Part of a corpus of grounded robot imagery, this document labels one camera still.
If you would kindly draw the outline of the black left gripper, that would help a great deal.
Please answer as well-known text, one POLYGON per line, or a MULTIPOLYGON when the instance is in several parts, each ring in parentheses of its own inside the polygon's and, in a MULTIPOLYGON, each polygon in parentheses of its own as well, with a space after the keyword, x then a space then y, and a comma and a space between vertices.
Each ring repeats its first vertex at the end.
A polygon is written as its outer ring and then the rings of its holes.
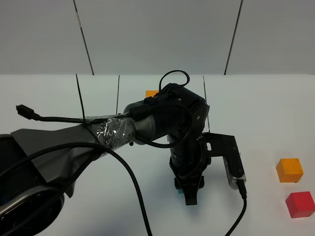
MULTIPOLYGON (((170 167, 179 181, 193 180, 201 176, 200 187, 204 186, 203 171, 211 164, 211 157, 206 142, 206 134, 187 138, 182 144, 170 149, 170 167)), ((174 178, 177 190, 182 190, 187 206, 197 205, 198 183, 183 182, 181 185, 174 178)))

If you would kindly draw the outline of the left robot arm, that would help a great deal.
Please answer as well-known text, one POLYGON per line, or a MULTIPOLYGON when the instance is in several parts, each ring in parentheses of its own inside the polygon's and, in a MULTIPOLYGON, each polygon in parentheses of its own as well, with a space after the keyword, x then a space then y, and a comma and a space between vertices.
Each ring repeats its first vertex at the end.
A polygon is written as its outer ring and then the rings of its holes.
POLYGON ((202 133, 209 106, 184 85, 168 84, 156 95, 129 104, 122 114, 95 118, 42 117, 17 106, 36 121, 69 122, 65 129, 20 129, 0 137, 0 233, 33 236, 59 215, 82 172, 103 155, 127 144, 171 151, 175 186, 186 205, 197 203, 209 164, 202 133))

